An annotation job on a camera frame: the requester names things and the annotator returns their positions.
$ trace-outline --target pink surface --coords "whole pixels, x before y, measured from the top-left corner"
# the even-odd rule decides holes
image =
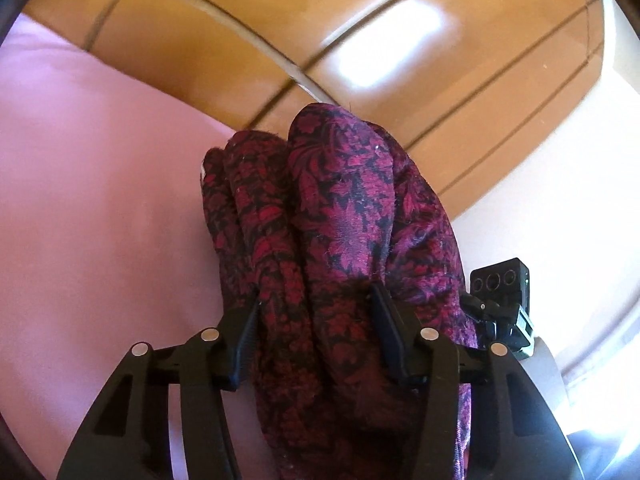
[[[48,479],[133,343],[220,318],[198,179],[232,133],[24,16],[0,48],[0,412]],[[225,405],[245,479],[276,478],[250,388]]]

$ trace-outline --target pink cloth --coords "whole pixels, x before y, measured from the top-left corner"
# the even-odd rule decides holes
[[[232,133],[27,17],[0,48],[0,412],[48,479],[133,343],[220,318],[198,170]],[[225,406],[244,478],[277,478],[252,391]]]

